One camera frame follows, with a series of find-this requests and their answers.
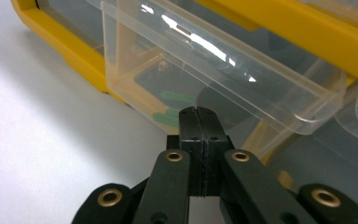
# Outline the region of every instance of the yellow plastic frame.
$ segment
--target yellow plastic frame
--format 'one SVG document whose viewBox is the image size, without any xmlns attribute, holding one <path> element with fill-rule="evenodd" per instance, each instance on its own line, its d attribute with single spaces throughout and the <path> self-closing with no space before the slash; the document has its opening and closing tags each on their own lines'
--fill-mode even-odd
<svg viewBox="0 0 358 224">
<path fill-rule="evenodd" d="M 11 0 L 22 22 L 55 48 L 75 71 L 98 91 L 108 92 L 103 55 L 73 35 L 36 6 L 35 0 Z"/>
<path fill-rule="evenodd" d="M 299 0 L 196 0 L 237 24 L 263 26 L 358 78 L 358 24 Z"/>
</svg>

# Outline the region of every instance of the transparent plastic drawer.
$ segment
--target transparent plastic drawer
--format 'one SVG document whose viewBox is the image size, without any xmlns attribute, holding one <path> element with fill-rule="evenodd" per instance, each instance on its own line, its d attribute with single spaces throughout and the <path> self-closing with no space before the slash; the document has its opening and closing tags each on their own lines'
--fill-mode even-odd
<svg viewBox="0 0 358 224">
<path fill-rule="evenodd" d="M 333 119 L 313 135 L 282 148 L 268 168 L 294 191 L 317 182 L 358 203 L 358 83 L 348 90 L 344 108 Z"/>
<path fill-rule="evenodd" d="M 266 29 L 193 1 L 89 2 L 103 11 L 109 88 L 168 133 L 178 111 L 204 106 L 236 147 L 262 156 L 341 108 L 345 74 Z"/>
</svg>

